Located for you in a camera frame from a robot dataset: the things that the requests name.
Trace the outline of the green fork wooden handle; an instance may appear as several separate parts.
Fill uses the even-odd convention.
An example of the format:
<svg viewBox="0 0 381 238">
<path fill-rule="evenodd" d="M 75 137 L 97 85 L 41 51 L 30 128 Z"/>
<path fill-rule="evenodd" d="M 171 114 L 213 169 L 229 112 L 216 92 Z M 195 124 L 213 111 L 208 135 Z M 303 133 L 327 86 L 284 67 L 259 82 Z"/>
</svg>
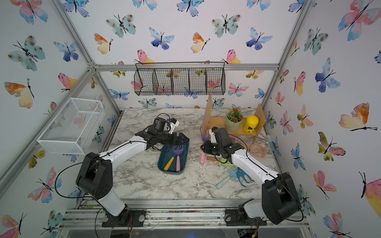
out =
<svg viewBox="0 0 381 238">
<path fill-rule="evenodd" d="M 207 161 L 211 162 L 219 162 L 220 165 L 225 166 L 225 167 L 234 167 L 233 164 L 231 164 L 229 161 L 227 161 L 224 158 L 214 158 L 214 157 L 207 157 Z"/>
</svg>

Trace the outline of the purple rake pink handle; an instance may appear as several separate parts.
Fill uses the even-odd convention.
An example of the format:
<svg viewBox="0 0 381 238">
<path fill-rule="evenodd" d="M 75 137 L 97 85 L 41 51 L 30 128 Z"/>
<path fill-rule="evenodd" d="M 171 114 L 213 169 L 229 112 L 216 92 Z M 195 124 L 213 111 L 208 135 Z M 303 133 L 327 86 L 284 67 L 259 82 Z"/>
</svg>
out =
<svg viewBox="0 0 381 238">
<path fill-rule="evenodd" d="M 201 139 L 203 141 L 201 148 L 201 156 L 200 156 L 200 164 L 205 163 L 205 145 L 206 143 L 210 140 L 210 134 L 209 134 L 209 129 L 204 130 L 202 127 L 200 127 L 200 134 L 201 134 Z"/>
<path fill-rule="evenodd" d="M 179 172 L 181 170 L 181 162 L 180 162 L 180 155 L 183 153 L 184 151 L 184 146 L 183 145 L 176 145 L 174 146 L 173 148 L 173 153 L 176 155 L 177 157 L 177 161 L 176 161 L 176 172 Z"/>
</svg>

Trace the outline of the teal plastic storage box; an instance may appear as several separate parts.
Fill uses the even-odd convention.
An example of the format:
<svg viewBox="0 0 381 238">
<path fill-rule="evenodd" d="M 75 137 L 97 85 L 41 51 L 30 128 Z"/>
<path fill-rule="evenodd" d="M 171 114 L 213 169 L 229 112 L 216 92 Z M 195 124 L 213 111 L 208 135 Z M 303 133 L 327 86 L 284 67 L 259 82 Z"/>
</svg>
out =
<svg viewBox="0 0 381 238">
<path fill-rule="evenodd" d="M 182 174 L 186 167 L 188 151 L 188 142 L 179 149 L 174 149 L 173 145 L 164 145 L 157 162 L 158 169 L 166 174 Z"/>
</svg>

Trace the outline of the light blue rake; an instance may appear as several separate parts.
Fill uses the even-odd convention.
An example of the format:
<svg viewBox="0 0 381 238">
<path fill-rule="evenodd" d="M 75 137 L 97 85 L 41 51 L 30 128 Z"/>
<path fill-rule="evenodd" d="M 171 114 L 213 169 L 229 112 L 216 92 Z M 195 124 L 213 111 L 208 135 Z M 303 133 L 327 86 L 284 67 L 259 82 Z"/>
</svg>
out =
<svg viewBox="0 0 381 238">
<path fill-rule="evenodd" d="M 221 182 L 219 182 L 215 187 L 217 190 L 220 190 L 230 179 L 236 179 L 237 178 L 237 167 L 232 167 L 228 171 L 228 176 L 224 178 Z"/>
</svg>

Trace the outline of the teal claw rake yellow handle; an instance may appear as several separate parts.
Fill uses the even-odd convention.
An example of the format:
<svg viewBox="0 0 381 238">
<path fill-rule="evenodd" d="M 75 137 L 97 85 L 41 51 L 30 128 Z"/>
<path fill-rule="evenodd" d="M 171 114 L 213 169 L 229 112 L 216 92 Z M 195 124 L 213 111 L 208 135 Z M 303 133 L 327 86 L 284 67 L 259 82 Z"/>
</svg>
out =
<svg viewBox="0 0 381 238">
<path fill-rule="evenodd" d="M 239 167 L 233 168 L 233 175 L 237 178 L 237 180 L 240 182 L 242 187 L 246 187 L 246 183 L 250 183 L 251 181 L 254 181 L 249 175 L 247 175 L 242 169 Z"/>
</svg>

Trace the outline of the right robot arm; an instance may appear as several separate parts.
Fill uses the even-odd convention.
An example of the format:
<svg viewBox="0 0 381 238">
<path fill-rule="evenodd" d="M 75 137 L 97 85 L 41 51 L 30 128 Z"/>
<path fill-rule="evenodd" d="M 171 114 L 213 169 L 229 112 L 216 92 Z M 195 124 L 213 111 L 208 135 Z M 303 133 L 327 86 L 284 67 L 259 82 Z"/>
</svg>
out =
<svg viewBox="0 0 381 238">
<path fill-rule="evenodd" d="M 234 143 L 225 128 L 213 127 L 209 130 L 210 139 L 201 146 L 201 150 L 209 155 L 221 156 L 238 168 L 237 177 L 248 176 L 261 186 L 260 201 L 245 202 L 240 212 L 245 218 L 267 218 L 278 225 L 284 220 L 302 212 L 292 177 L 280 174 L 263 165 L 248 152 L 248 146 Z"/>
</svg>

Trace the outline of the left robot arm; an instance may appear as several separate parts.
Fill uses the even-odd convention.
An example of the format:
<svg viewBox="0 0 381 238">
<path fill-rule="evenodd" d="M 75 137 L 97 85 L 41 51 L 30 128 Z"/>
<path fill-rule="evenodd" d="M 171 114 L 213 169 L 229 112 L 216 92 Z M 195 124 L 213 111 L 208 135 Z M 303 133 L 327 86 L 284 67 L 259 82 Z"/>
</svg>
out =
<svg viewBox="0 0 381 238">
<path fill-rule="evenodd" d="M 76 185 L 90 194 L 114 218 L 128 215 L 128 206 L 113 189 L 115 170 L 124 162 L 155 145 L 180 146 L 189 142 L 183 133 L 174 130 L 176 119 L 156 117 L 153 124 L 137 132 L 131 139 L 101 153 L 88 153 L 76 178 Z"/>
</svg>

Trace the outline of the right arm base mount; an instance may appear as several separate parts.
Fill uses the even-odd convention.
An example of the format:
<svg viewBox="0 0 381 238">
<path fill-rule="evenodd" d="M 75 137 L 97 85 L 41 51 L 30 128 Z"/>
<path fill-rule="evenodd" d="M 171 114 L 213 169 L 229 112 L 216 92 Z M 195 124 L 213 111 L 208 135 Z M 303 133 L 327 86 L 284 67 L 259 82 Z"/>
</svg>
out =
<svg viewBox="0 0 381 238">
<path fill-rule="evenodd" d="M 242 208 L 225 209 L 224 222 L 226 226 L 266 226 L 265 218 L 250 218 Z"/>
</svg>

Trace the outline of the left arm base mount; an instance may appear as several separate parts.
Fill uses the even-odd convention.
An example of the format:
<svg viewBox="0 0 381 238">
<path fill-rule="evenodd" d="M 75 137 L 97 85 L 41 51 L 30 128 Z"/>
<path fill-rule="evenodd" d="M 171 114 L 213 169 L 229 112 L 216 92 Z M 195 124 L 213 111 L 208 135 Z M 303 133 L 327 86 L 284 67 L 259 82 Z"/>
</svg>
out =
<svg viewBox="0 0 381 238">
<path fill-rule="evenodd" d="M 145 210 L 124 210 L 119 216 L 113 216 L 110 213 L 106 213 L 105 218 L 107 220 L 102 221 L 102 227 L 104 228 L 118 228 L 118 227 L 143 227 L 146 217 Z"/>
</svg>

